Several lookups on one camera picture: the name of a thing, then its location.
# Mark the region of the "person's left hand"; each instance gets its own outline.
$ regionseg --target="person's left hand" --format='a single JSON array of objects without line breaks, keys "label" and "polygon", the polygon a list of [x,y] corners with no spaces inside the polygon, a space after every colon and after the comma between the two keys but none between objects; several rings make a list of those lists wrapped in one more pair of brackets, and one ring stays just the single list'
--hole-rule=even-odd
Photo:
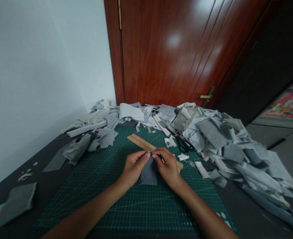
[{"label": "person's left hand", "polygon": [[150,153],[146,151],[138,151],[129,154],[126,157],[125,167],[118,181],[122,184],[126,184],[128,187],[132,187],[138,180],[141,171],[149,158]]}]

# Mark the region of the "door frame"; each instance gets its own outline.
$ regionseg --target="door frame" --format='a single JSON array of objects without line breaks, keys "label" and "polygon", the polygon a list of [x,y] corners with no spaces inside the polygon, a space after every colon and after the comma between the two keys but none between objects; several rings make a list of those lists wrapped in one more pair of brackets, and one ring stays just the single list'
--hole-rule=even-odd
[{"label": "door frame", "polygon": [[[265,7],[259,20],[248,36],[246,43],[240,50],[233,65],[230,67],[228,73],[217,86],[213,100],[208,105],[209,109],[216,106],[217,102],[221,99],[226,89],[233,81],[237,71],[239,70],[244,59],[248,56],[251,49],[257,42],[260,34],[263,32],[266,24],[272,17],[274,11],[277,9],[281,0],[270,0]],[[123,51],[122,51],[122,35],[119,22],[119,2],[118,0],[104,0],[104,7],[106,12],[106,21],[108,28],[109,47],[111,55],[111,64],[113,72],[113,81],[115,89],[116,103],[125,103],[125,91],[124,91],[124,70],[123,70]]]}]

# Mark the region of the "hand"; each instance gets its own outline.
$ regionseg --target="hand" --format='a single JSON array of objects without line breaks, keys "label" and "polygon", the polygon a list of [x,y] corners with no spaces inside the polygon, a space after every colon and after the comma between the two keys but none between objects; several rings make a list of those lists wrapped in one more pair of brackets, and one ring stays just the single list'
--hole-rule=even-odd
[{"label": "hand", "polygon": [[156,160],[159,172],[164,181],[171,189],[177,192],[184,180],[177,169],[175,156],[167,148],[157,148],[152,152],[152,158]]},{"label": "hand", "polygon": [[146,151],[129,154],[126,157],[125,167],[118,181],[121,184],[126,184],[129,188],[132,187],[140,177],[141,171],[150,156],[150,153]]}]

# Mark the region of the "forearm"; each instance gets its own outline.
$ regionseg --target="forearm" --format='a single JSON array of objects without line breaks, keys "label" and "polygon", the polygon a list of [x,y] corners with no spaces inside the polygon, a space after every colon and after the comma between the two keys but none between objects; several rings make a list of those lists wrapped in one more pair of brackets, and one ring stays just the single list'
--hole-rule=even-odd
[{"label": "forearm", "polygon": [[186,203],[196,222],[208,239],[238,238],[221,219],[183,180],[174,190]]},{"label": "forearm", "polygon": [[129,189],[120,179],[53,227],[43,238],[85,238],[109,208]]}]

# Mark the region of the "white wall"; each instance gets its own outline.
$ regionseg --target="white wall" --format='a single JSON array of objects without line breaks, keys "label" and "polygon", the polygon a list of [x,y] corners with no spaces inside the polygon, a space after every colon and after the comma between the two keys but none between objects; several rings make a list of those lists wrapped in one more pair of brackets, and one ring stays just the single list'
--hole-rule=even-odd
[{"label": "white wall", "polygon": [[0,0],[0,181],[102,98],[115,100],[103,0]]}]

